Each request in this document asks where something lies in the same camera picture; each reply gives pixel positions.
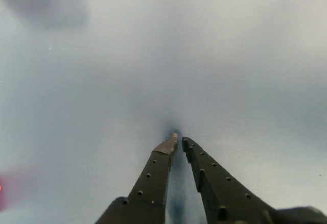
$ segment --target light blue surface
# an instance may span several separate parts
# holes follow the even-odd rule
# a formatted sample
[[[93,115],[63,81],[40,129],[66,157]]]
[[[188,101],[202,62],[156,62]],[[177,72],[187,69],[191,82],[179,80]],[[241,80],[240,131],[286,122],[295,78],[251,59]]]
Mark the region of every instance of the light blue surface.
[[[0,223],[94,223],[173,129],[327,213],[326,5],[0,0]],[[206,223],[181,150],[167,223]]]

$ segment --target metal tip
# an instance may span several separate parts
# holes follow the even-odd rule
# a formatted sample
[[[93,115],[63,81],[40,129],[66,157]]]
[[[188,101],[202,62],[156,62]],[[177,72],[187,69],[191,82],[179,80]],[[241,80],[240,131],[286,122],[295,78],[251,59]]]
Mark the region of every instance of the metal tip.
[[[178,149],[178,134],[172,133],[169,138],[154,149],[154,151],[161,152],[170,155],[171,165],[173,164],[173,158]]]

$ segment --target table surface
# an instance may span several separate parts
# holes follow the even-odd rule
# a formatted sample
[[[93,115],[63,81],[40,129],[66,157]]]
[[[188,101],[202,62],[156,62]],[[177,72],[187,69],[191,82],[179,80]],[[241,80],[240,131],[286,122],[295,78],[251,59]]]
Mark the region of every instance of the table surface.
[[[94,223],[173,130],[273,207],[327,213],[326,5],[0,0],[1,223]],[[206,223],[182,150],[166,213]]]

